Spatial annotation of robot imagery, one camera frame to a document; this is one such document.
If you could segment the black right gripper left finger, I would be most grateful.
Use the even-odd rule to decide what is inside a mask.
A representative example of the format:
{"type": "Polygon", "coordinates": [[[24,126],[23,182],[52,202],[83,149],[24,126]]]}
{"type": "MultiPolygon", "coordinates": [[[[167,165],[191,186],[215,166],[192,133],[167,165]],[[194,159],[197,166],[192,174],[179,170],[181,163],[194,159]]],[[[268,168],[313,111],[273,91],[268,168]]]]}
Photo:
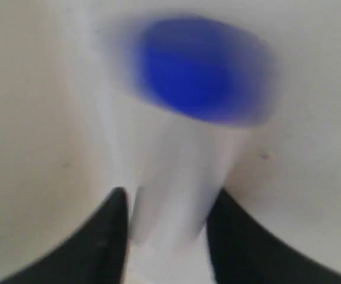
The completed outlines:
{"type": "Polygon", "coordinates": [[[71,238],[3,282],[121,283],[127,244],[127,194],[117,187],[71,238]]]}

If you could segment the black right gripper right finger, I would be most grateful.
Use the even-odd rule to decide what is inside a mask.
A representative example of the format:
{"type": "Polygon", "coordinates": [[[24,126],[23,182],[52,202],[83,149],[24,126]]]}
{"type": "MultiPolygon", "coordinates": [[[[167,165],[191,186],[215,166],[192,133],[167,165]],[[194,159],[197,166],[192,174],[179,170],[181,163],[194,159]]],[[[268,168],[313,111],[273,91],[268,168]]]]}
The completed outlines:
{"type": "Polygon", "coordinates": [[[294,250],[221,189],[207,218],[215,283],[341,283],[341,274],[294,250]]]}

